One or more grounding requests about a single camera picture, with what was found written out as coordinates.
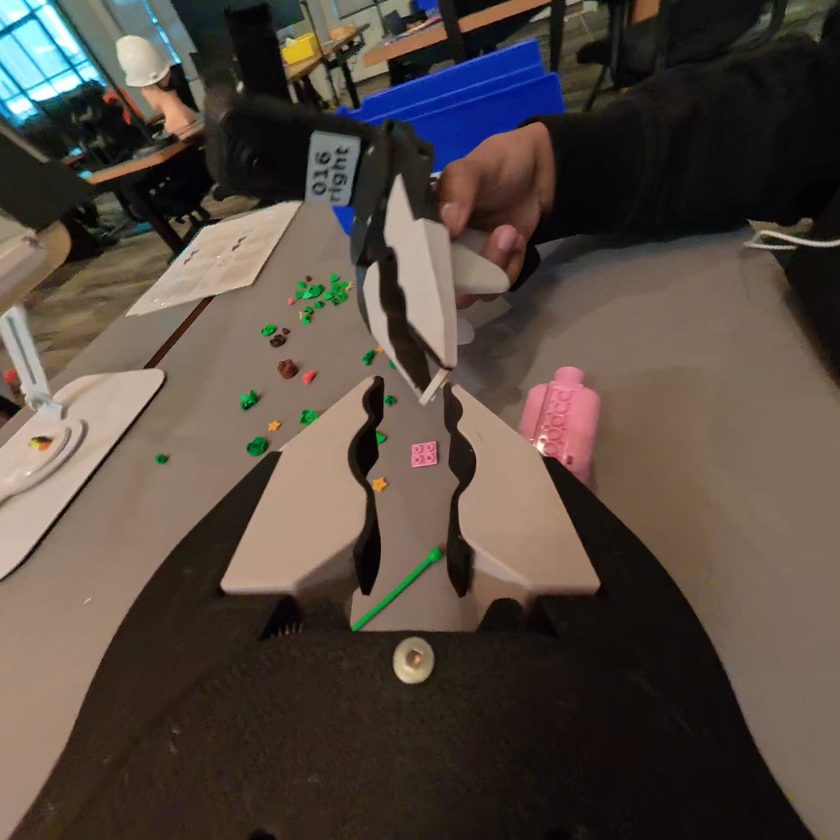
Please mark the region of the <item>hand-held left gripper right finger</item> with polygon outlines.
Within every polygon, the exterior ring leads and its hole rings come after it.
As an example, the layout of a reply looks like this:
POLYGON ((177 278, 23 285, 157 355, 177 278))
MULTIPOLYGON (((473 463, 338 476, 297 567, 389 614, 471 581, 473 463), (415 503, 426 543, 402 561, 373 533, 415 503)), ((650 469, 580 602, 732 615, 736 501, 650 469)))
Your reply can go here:
POLYGON ((444 388, 457 485, 446 539, 450 584, 482 612, 509 599, 597 593, 601 581, 545 458, 459 385, 444 388))

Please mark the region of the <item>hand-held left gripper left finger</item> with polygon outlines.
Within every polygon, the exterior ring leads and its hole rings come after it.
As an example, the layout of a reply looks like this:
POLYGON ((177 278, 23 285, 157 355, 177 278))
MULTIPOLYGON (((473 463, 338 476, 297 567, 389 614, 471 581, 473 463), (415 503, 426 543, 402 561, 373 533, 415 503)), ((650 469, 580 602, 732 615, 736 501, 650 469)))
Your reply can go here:
POLYGON ((369 474, 385 383, 372 375, 285 444, 220 587, 226 595, 369 595, 382 536, 369 474))

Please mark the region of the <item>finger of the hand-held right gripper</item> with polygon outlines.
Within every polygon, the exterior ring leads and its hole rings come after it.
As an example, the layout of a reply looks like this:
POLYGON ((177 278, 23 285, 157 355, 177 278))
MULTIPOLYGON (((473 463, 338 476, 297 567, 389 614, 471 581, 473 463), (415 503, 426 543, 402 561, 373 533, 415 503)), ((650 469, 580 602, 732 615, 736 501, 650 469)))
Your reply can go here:
POLYGON ((420 403, 434 399, 433 375, 427 349, 407 318, 406 294, 398 280, 397 263, 376 262, 362 286, 368 330, 420 403))
POLYGON ((443 225, 416 217, 403 176, 395 175, 385 205, 384 245, 376 263, 397 263, 407 318, 427 349, 429 369, 453 370, 458 361, 454 272, 443 225))

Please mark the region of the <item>pink toy brick body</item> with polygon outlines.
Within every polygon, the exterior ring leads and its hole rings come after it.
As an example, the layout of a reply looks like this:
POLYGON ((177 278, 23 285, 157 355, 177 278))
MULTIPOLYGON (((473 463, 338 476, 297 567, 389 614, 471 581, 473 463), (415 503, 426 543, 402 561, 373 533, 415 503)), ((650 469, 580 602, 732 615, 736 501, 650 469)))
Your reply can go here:
POLYGON ((601 408, 601 397, 586 386, 585 373, 564 366, 551 381, 530 389, 519 433, 542 456, 556 459, 588 485, 601 408))

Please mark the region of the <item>green toy rod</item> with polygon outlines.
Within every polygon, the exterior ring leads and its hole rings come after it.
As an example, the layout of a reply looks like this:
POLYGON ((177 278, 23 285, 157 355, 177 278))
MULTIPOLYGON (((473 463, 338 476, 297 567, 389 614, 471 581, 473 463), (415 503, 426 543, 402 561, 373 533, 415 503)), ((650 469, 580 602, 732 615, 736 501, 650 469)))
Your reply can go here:
POLYGON ((380 601, 375 603, 367 612, 362 614, 360 618, 352 622, 352 624, 350 625, 351 632, 357 633, 361 629, 365 628, 371 621, 374 620, 374 618, 380 615, 384 611, 384 609, 386 609, 390 604, 394 603, 394 601, 402 593, 404 593, 406 589, 413 585, 426 571, 435 566, 444 558, 445 553, 440 548, 435 547, 431 549, 427 557, 405 578, 403 578, 399 584, 397 584, 390 592, 388 592, 388 594, 385 595, 380 601))

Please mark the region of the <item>person's right forearm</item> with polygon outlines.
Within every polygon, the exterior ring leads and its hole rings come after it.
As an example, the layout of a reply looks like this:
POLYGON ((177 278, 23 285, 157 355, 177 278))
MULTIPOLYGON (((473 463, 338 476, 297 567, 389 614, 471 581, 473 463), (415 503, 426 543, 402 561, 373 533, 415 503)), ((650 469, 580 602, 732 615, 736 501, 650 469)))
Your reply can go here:
POLYGON ((555 187, 536 242, 817 219, 838 194, 838 37, 678 66, 539 121, 555 187))

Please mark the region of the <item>person's right hand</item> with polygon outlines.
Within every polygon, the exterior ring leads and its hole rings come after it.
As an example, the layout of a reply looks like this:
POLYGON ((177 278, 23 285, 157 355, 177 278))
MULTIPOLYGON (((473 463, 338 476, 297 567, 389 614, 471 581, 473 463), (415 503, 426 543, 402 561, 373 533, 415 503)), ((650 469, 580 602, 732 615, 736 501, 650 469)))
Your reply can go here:
POLYGON ((437 182, 440 221, 452 239, 467 229, 487 234, 480 253, 512 286, 531 237, 552 209, 555 183, 549 129, 531 122, 488 138, 444 168, 437 182))

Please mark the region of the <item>pile of green leaf pieces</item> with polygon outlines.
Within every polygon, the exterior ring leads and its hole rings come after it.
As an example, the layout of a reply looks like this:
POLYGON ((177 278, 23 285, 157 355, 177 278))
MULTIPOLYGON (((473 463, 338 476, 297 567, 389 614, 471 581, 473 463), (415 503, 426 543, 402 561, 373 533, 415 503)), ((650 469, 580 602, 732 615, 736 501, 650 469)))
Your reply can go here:
POLYGON ((321 310, 341 307, 349 301, 354 283, 349 276, 332 271, 323 277, 306 276, 295 285, 289 297, 297 300, 295 307, 300 323, 309 326, 321 310))

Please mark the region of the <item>mannequin bust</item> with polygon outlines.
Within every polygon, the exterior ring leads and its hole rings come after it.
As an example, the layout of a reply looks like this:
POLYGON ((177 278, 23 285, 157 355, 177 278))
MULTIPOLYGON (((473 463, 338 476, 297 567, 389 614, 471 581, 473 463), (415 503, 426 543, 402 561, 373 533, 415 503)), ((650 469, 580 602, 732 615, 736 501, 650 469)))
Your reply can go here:
POLYGON ((198 131, 201 118, 179 96, 174 70, 171 66, 161 79, 142 87, 140 93, 153 110, 162 114, 165 131, 183 140, 198 131))

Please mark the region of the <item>printed paper sheet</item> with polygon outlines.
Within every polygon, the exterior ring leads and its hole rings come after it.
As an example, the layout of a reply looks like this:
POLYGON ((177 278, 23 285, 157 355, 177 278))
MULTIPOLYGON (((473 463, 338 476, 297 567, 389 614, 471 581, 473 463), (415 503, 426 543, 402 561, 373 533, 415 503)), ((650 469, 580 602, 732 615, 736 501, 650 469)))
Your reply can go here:
POLYGON ((252 286, 301 202, 284 202, 203 227, 125 312, 141 317, 252 286))

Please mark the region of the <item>wooden office desk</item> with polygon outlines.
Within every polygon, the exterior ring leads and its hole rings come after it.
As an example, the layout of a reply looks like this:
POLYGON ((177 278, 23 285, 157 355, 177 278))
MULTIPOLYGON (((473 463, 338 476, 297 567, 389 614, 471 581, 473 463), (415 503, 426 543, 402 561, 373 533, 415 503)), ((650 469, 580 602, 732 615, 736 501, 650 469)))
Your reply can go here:
POLYGON ((121 162, 96 163, 82 152, 69 154, 63 162, 96 195, 114 195, 129 219, 151 227, 173 259, 212 222, 203 205, 214 188, 203 133, 200 128, 186 140, 173 135, 159 139, 121 162))
POLYGON ((460 17, 454 2, 441 2, 440 17, 382 41, 364 54, 363 63, 365 67, 374 67, 441 43, 449 43, 451 58, 456 63, 463 62, 467 60, 465 35, 522 14, 536 14, 549 5, 550 2, 541 1, 507 1, 460 17))

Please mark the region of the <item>white hard hat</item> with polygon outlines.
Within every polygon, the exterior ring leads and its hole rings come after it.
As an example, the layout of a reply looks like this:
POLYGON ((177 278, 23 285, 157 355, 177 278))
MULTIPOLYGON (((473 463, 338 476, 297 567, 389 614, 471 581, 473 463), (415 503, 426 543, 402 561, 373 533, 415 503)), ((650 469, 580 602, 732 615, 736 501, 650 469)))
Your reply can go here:
POLYGON ((125 35, 115 42, 125 83, 131 88, 158 85, 171 71, 171 61, 146 38, 125 35))

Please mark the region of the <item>blue plastic bin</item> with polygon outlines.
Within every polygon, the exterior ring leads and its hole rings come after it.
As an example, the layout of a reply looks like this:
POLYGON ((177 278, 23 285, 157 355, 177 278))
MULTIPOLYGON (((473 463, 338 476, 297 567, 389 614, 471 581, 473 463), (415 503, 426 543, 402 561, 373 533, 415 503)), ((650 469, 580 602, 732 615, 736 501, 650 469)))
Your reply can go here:
POLYGON ((375 93, 341 116, 372 125, 408 123, 434 147, 433 175, 489 137, 564 111, 560 76, 546 71, 532 38, 375 93))

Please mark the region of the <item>white stand base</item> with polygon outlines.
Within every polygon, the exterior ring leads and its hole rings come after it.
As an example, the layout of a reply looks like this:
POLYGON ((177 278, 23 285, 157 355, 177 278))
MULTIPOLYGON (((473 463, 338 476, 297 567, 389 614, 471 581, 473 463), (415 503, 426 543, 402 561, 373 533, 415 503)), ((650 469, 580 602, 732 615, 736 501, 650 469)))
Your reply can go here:
POLYGON ((1 579, 24 564, 165 383, 160 369, 84 375, 56 398, 66 414, 31 416, 1 449, 1 579), (48 435, 48 451, 28 446, 48 435))

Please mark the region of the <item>large glass window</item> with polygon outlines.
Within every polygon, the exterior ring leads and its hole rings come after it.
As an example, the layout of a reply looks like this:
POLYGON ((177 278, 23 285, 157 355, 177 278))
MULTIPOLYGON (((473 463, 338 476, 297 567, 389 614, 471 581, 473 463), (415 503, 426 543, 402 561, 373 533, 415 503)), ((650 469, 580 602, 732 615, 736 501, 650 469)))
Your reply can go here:
POLYGON ((21 125, 48 100, 101 82, 86 48, 48 1, 1 2, 1 111, 21 125))

